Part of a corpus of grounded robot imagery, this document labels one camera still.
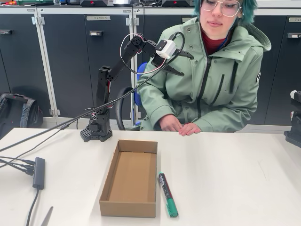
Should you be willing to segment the person's right hand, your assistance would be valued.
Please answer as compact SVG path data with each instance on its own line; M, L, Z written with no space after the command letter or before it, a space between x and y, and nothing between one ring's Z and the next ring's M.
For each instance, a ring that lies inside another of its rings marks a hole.
M161 117L158 122L162 131L179 132L182 129L182 125L173 114L167 114Z

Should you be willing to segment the person's left hand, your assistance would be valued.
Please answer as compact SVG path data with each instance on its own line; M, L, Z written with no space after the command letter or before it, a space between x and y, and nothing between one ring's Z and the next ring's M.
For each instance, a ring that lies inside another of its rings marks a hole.
M183 127L179 130L181 136L190 136L192 134L200 133L202 130L194 123L184 124Z

